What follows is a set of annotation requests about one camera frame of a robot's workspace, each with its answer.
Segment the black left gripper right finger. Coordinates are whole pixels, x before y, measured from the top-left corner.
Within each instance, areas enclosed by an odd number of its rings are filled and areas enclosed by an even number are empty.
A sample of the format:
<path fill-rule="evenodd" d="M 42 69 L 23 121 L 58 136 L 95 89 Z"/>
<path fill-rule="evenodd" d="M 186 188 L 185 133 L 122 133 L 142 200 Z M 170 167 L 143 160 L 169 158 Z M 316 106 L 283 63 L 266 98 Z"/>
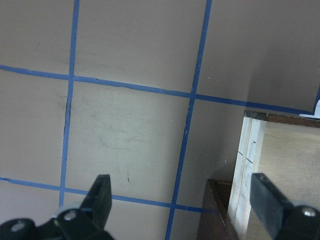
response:
<path fill-rule="evenodd" d="M 293 210 L 291 201 L 264 173 L 251 175 L 250 205 L 273 240 Z"/>

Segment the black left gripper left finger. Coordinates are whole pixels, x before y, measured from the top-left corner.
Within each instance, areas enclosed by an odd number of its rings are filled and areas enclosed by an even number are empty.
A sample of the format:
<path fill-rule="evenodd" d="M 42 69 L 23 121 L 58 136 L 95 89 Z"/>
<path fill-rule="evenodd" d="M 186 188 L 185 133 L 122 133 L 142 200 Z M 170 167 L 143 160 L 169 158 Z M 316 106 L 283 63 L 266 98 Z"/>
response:
<path fill-rule="evenodd" d="M 109 174 L 100 174 L 86 194 L 80 209 L 99 230 L 104 230 L 111 208 L 111 178 Z"/>

